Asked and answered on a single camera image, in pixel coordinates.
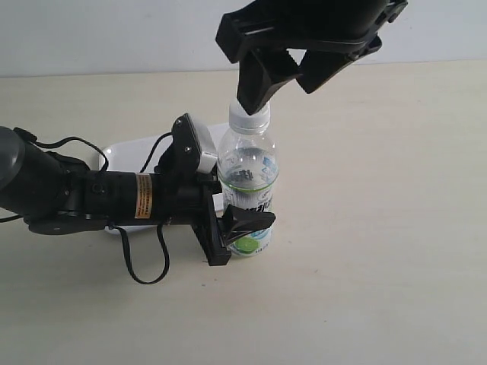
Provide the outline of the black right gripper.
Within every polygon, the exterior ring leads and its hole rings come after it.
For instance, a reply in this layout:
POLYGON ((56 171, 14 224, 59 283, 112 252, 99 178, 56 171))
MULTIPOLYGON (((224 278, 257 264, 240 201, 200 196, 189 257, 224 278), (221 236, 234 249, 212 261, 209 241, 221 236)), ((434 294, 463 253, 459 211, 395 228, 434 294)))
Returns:
POLYGON ((355 61, 348 53, 365 49, 407 5, 407 1, 253 1, 221 17, 215 41, 231 63, 240 62, 237 99, 253 115, 295 78, 307 94, 321 88, 355 61), (308 50, 299 67, 286 49, 308 50))

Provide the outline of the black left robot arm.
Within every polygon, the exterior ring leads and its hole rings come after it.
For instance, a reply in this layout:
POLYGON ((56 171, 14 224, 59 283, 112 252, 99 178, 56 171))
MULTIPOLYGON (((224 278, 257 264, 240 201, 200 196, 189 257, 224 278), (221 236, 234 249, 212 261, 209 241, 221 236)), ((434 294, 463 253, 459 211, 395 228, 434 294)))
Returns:
POLYGON ((221 190, 214 167, 203 167, 202 146, 188 122, 174 126, 153 173, 92 170, 83 160, 42 148, 28 132, 1 130, 1 207, 30 231, 66 235, 134 226, 189 225, 208 263, 225 265, 229 245, 269 228, 271 212, 229 206, 215 213, 221 190))

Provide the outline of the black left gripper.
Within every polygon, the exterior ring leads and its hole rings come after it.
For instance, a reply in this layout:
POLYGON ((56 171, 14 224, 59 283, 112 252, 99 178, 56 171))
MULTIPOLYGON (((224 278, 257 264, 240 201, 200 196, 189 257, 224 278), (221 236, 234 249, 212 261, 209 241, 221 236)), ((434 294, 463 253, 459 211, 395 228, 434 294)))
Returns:
POLYGON ((190 225, 210 266, 226 265, 227 248, 238 239, 270 228, 275 214, 227 206, 217 217, 213 195, 221 192, 215 173, 196 173, 176 186, 159 176, 154 188, 151 219, 165 225, 190 225))

